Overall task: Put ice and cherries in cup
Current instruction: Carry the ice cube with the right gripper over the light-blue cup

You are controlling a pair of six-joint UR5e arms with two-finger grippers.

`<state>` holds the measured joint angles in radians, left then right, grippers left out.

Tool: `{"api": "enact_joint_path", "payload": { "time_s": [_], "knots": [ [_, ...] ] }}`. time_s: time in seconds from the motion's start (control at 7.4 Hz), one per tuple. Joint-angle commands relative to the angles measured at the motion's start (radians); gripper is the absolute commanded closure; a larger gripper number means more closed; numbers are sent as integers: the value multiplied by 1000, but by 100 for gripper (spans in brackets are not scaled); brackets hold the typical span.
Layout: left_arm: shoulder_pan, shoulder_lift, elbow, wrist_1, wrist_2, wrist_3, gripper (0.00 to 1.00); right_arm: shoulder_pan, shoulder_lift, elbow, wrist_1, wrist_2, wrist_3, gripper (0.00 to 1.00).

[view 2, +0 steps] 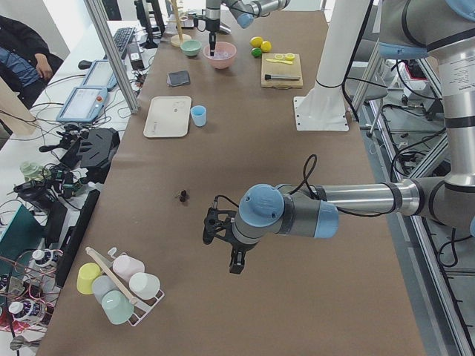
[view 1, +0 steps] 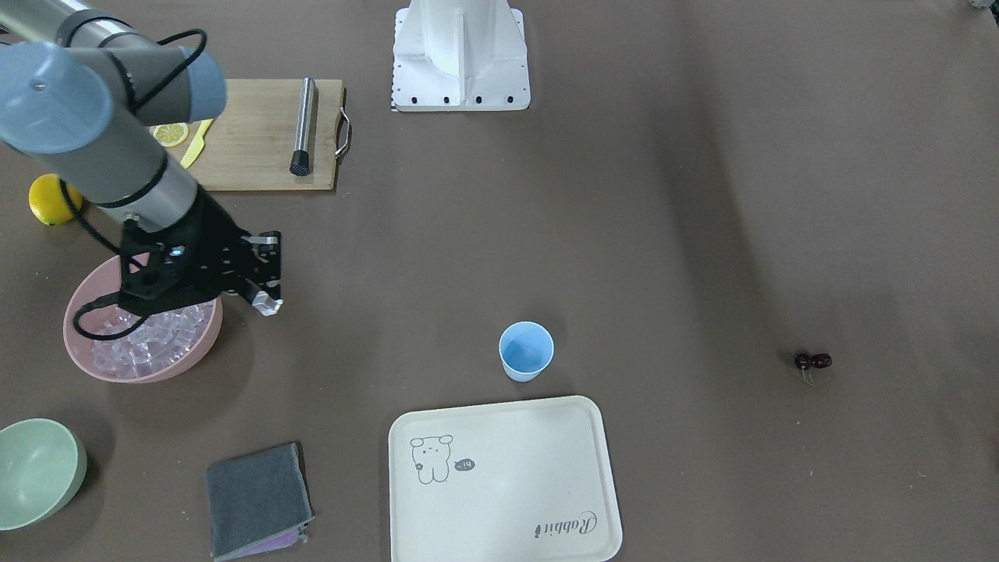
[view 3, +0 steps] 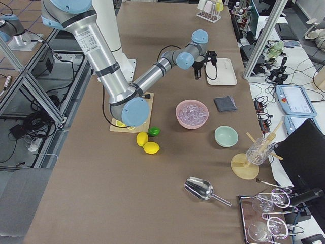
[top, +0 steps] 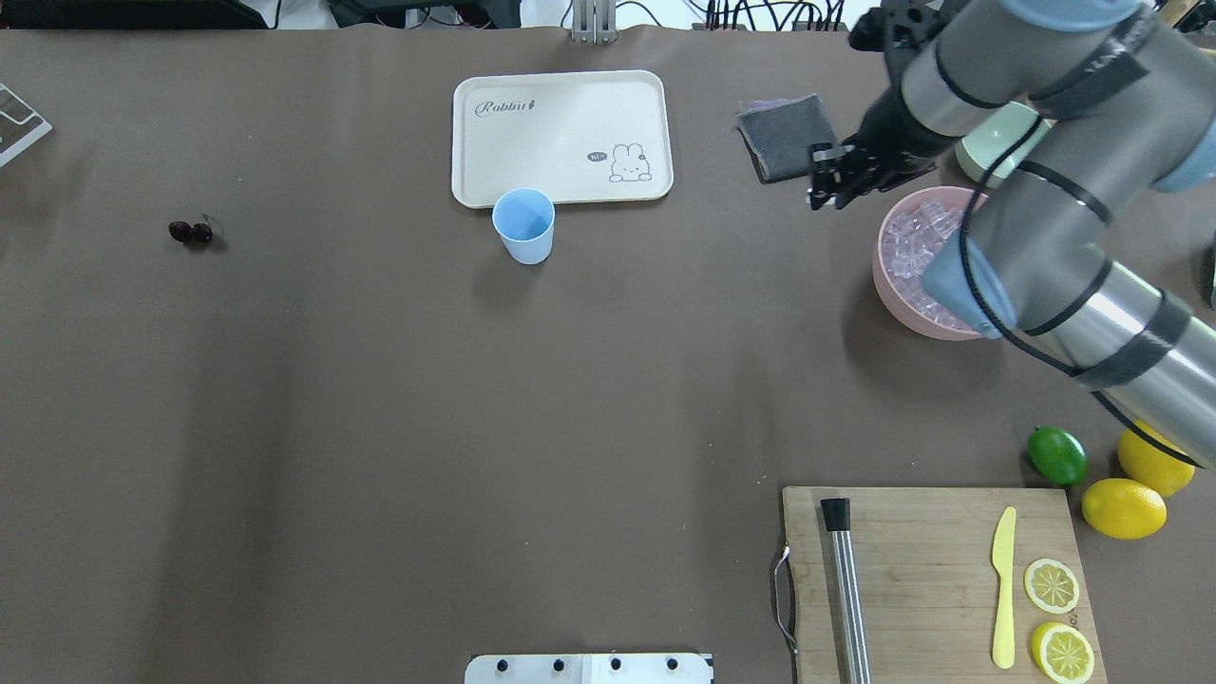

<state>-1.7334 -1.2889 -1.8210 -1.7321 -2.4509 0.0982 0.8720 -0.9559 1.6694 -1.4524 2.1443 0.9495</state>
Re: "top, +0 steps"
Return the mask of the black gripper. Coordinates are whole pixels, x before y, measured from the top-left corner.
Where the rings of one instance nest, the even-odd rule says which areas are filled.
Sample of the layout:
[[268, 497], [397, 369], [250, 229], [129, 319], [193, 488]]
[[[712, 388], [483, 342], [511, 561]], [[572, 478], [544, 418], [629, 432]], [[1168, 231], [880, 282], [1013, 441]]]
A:
[[839, 211], [865, 191], [886, 191], [914, 181], [938, 167], [939, 156], [955, 142], [955, 136], [916, 120], [903, 95], [890, 86], [845, 142], [816, 142], [807, 148], [807, 206]]

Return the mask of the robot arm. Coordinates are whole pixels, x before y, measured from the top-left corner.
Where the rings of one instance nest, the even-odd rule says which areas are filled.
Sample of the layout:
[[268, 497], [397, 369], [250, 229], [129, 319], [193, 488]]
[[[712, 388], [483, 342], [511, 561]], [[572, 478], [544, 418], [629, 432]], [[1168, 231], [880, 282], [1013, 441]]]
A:
[[1214, 60], [1139, 1], [884, 1], [848, 43], [884, 56], [889, 86], [855, 134], [809, 150], [809, 204], [914, 181], [1025, 101], [1052, 128], [966, 208], [925, 290], [1214, 469], [1214, 330], [1098, 243], [1143, 192], [1212, 181]]

